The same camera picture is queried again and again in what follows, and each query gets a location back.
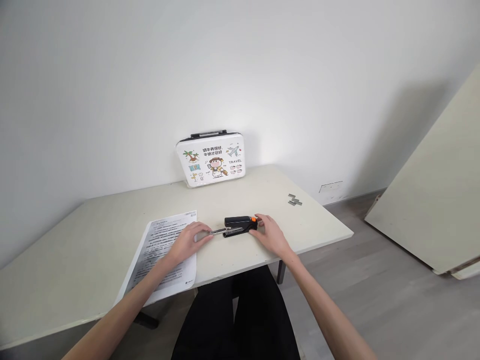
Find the wall outlet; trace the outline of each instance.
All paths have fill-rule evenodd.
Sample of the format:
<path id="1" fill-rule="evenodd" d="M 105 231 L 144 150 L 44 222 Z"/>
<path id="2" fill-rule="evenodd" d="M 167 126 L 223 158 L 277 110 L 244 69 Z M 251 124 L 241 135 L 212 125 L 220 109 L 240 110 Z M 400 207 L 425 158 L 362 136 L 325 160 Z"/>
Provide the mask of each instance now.
<path id="1" fill-rule="evenodd" d="M 337 182 L 332 182 L 329 184 L 322 185 L 318 192 L 326 193 L 326 192 L 338 190 L 342 187 L 343 183 L 344 183 L 343 181 L 337 181 Z"/>

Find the table leg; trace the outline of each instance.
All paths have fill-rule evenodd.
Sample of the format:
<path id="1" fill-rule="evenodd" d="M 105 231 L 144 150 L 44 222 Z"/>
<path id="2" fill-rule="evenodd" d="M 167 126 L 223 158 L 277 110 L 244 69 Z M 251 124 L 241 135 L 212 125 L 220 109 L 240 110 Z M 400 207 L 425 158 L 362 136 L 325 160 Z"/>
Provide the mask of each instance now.
<path id="1" fill-rule="evenodd" d="M 287 266 L 285 265 L 285 263 L 282 260 L 280 260 L 280 262 L 278 263 L 278 272 L 276 273 L 276 283 L 278 285 L 281 285 L 284 282 L 286 267 Z"/>
<path id="2" fill-rule="evenodd" d="M 150 330 L 158 328 L 160 323 L 156 318 L 151 317 L 141 311 L 138 313 L 138 315 L 136 316 L 135 320 L 133 320 L 133 322 L 139 325 L 142 325 Z"/>

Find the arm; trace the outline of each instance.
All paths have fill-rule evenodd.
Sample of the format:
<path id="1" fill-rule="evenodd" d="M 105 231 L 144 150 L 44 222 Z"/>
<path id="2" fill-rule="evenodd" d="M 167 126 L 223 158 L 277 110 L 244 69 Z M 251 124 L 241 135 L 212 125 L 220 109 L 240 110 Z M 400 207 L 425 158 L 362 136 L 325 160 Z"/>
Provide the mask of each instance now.
<path id="1" fill-rule="evenodd" d="M 279 256 L 290 269 L 305 296 L 333 357 L 338 360 L 376 359 L 364 338 L 339 309 L 319 283 L 307 271 L 290 248 L 284 233 L 268 215 L 255 214 L 262 220 L 265 234 L 250 230 L 268 250 Z"/>
<path id="2" fill-rule="evenodd" d="M 194 236 L 200 231 L 212 229 L 202 222 L 192 222 L 185 227 L 168 254 L 161 258 L 143 280 L 92 327 L 63 359 L 108 359 L 163 278 L 213 238 L 210 235 L 195 242 Z"/>

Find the floor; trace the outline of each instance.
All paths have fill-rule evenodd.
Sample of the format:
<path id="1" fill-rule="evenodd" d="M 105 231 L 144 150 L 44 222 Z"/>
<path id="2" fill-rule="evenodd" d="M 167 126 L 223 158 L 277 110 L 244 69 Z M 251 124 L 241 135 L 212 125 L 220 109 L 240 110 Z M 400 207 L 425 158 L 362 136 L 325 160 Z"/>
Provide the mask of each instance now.
<path id="1" fill-rule="evenodd" d="M 379 359 L 480 359 L 480 276 L 437 276 L 363 221 L 376 193 L 326 208 L 355 232 L 347 240 L 300 257 L 365 337 Z M 273 274 L 278 264 L 272 264 Z M 305 359 L 333 359 L 302 292 L 287 270 L 282 285 Z M 156 330 L 132 325 L 111 359 L 170 359 L 192 291 L 146 312 Z M 85 324 L 0 353 L 1 359 L 60 359 L 93 324 Z"/>

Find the black stapler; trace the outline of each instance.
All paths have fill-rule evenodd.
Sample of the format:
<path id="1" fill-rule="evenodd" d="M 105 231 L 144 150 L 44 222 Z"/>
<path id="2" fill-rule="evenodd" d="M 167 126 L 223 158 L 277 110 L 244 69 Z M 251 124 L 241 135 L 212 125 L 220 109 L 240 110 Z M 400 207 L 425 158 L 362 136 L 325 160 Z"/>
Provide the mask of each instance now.
<path id="1" fill-rule="evenodd" d="M 210 231 L 210 235 L 223 234 L 225 238 L 248 233 L 250 229 L 257 230 L 258 220 L 251 216 L 226 217 L 225 228 Z"/>

